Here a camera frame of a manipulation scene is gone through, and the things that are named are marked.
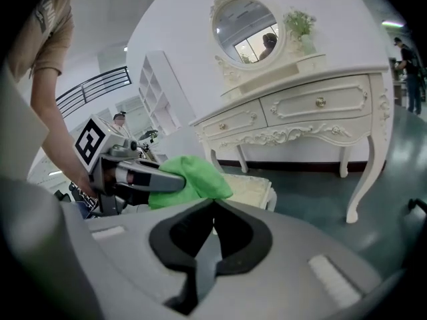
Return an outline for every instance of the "potted plant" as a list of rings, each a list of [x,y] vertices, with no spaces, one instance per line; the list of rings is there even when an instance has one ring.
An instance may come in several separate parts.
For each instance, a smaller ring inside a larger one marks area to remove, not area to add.
[[[242,62],[245,64],[252,64],[251,60],[249,59],[248,55],[245,55],[244,53],[240,53],[240,58],[242,58]]]
[[[153,143],[153,142],[154,142],[154,139],[156,139],[156,138],[157,138],[157,131],[153,131],[153,133],[151,133],[151,134],[149,135],[149,137],[150,137],[149,142]]]
[[[301,41],[304,55],[311,55],[316,52],[310,34],[314,28],[316,18],[305,12],[292,9],[284,19],[285,25]]]

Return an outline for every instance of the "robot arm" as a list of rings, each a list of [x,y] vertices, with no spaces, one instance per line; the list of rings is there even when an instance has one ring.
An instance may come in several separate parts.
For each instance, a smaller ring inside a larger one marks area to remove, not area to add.
[[[124,137],[107,121],[92,115],[74,144],[97,193],[101,215],[118,215],[126,205],[147,203],[150,192],[175,192],[185,179],[159,171],[139,158],[137,141]]]

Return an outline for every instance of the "curved table leg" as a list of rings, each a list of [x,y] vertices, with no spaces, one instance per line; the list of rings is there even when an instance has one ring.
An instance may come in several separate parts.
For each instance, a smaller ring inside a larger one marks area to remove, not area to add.
[[[242,147],[240,147],[240,145],[236,146],[236,155],[238,156],[240,165],[242,166],[242,172],[247,173],[249,169],[248,165],[246,164],[245,157],[243,155]]]
[[[224,170],[222,169],[220,163],[216,159],[216,152],[209,147],[207,143],[202,141],[203,149],[205,151],[205,157],[208,162],[210,162],[219,172],[223,173]]]
[[[270,188],[270,192],[268,193],[268,202],[267,202],[267,211],[274,212],[276,208],[276,203],[278,202],[278,195],[273,188]]]
[[[341,147],[341,153],[340,153],[340,177],[345,178],[348,175],[347,165],[348,165],[348,159],[350,158],[350,152],[352,151],[352,148],[349,147]]]
[[[358,220],[357,207],[360,200],[368,192],[369,188],[374,184],[378,178],[384,160],[386,158],[386,142],[381,134],[369,135],[369,160],[363,172],[362,178],[353,192],[347,208],[347,223],[355,223]]]

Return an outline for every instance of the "green cloth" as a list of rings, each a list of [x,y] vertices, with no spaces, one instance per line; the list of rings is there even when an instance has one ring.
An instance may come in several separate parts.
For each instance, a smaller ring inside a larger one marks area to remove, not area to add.
[[[220,172],[206,160],[195,155],[174,157],[162,163],[160,171],[181,175],[185,187],[172,193],[151,192],[148,205],[151,209],[180,205],[200,198],[226,199],[232,189]]]

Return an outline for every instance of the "person in black clothes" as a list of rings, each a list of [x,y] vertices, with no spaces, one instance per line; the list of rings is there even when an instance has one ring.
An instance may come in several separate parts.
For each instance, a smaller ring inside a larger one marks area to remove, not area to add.
[[[408,89],[409,112],[421,114],[421,92],[418,82],[418,60],[414,52],[400,38],[394,38],[394,44],[399,46],[402,54],[402,62],[396,67],[397,70],[406,69],[406,87]]]

